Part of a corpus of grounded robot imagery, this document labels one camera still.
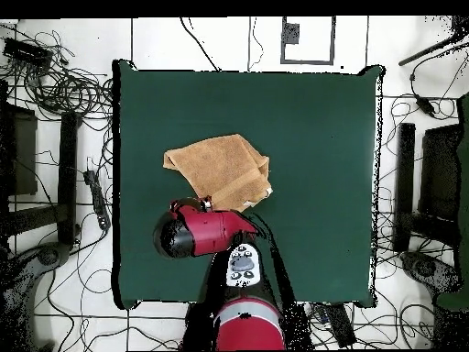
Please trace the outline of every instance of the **towel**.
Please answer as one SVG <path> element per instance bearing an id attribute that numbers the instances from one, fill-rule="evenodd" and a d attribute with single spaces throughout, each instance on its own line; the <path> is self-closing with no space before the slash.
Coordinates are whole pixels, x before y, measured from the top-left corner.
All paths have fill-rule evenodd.
<path id="1" fill-rule="evenodd" d="M 214 210 L 243 212 L 272 193 L 268 157 L 237 134 L 170 149 L 163 167 L 179 171 L 199 197 L 211 196 Z"/>

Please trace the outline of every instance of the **black plug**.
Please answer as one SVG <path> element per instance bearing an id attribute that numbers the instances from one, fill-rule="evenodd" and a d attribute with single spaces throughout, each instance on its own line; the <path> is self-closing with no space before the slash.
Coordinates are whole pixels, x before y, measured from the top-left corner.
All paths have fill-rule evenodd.
<path id="1" fill-rule="evenodd" d="M 428 116 L 435 117 L 435 108 L 431 105 L 431 102 L 426 97 L 420 97 L 418 94 L 415 95 L 417 106 Z"/>

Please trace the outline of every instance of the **chair leg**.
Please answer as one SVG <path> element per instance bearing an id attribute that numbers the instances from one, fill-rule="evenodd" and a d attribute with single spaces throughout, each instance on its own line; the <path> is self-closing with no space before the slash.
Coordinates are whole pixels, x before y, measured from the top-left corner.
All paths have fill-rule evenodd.
<path id="1" fill-rule="evenodd" d="M 450 43 L 453 43 L 454 42 L 454 38 L 453 37 L 450 37 L 450 38 L 447 38 L 445 39 L 444 41 L 440 42 L 440 43 L 437 43 L 433 46 L 430 46 L 429 48 L 427 49 L 423 49 L 422 51 L 419 51 L 417 54 L 414 54 L 408 58 L 406 58 L 405 60 L 402 60 L 400 63 L 399 63 L 399 66 L 404 66 L 404 65 L 407 65 L 408 63 L 410 62 L 413 62 L 414 60 L 417 60 L 418 58 L 421 58 L 423 57 L 424 55 L 427 55 L 427 54 L 430 54 L 431 52 L 434 52 L 435 50 L 439 50 L 439 49 L 442 49 L 444 48 L 445 46 L 449 45 Z"/>

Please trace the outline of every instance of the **black square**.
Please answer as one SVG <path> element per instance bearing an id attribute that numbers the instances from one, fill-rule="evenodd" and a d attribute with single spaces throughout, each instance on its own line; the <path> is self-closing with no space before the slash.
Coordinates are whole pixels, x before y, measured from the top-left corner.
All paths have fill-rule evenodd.
<path id="1" fill-rule="evenodd" d="M 289 45 L 298 45 L 300 42 L 300 25 L 286 23 L 283 28 L 283 42 Z"/>

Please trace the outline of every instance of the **green tabletop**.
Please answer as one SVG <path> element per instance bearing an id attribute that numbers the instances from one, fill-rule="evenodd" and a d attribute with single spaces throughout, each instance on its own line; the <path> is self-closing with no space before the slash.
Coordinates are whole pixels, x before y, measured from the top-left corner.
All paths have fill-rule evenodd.
<path id="1" fill-rule="evenodd" d="M 125 61 L 119 68 L 118 279 L 126 307 L 197 300 L 210 256 L 170 261 L 152 244 L 169 202 L 195 195 L 179 172 L 163 169 L 163 154 L 231 134 L 270 157 L 274 192 L 253 211 L 270 225 L 297 299 L 369 300 L 380 67 L 363 75 L 135 71 Z"/>

